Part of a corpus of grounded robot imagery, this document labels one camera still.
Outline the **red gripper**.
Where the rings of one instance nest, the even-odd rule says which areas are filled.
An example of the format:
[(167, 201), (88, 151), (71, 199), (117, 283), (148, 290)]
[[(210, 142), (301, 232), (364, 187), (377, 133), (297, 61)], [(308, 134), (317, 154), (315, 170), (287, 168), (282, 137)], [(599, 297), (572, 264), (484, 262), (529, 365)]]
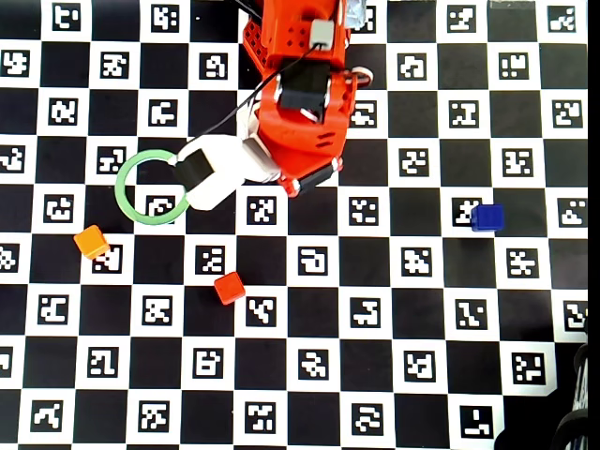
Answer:
[(357, 80), (353, 74), (333, 76), (332, 98), (321, 123), (308, 120), (297, 110), (278, 106), (277, 87), (278, 81), (273, 80), (262, 90), (258, 136), (281, 169), (279, 184), (289, 198), (295, 198), (343, 169), (340, 156), (354, 108)]

